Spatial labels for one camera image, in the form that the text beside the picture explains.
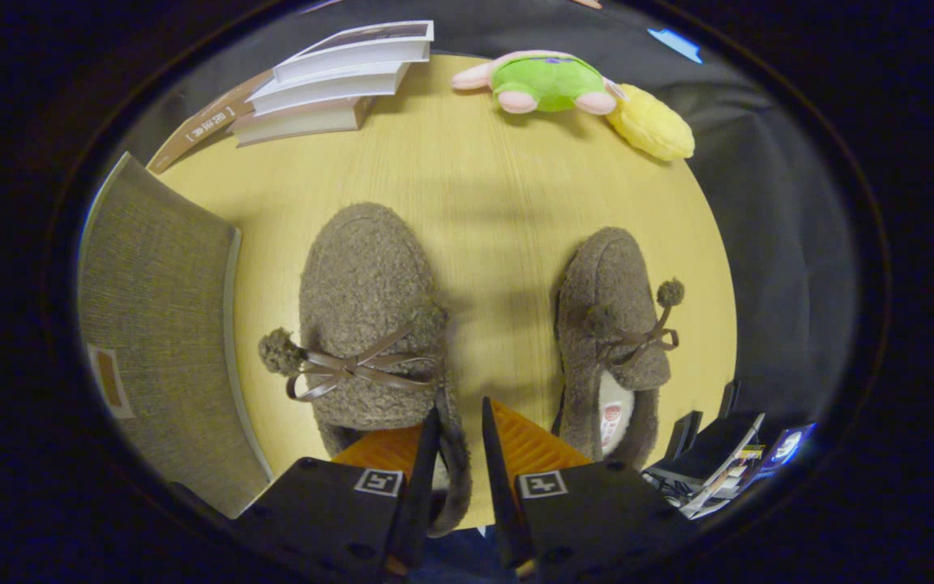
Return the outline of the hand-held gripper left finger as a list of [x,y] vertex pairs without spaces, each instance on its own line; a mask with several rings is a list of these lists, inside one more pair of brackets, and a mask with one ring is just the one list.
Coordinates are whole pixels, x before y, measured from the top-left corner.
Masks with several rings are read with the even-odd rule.
[[231,522],[255,553],[311,583],[383,583],[422,561],[439,454],[436,408],[373,432],[339,462],[304,457]]

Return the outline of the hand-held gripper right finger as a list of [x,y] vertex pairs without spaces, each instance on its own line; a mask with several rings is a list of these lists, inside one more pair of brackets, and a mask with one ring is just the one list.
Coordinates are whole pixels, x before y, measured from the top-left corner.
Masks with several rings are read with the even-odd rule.
[[645,583],[696,525],[641,474],[592,462],[489,397],[482,402],[497,544],[526,583]]

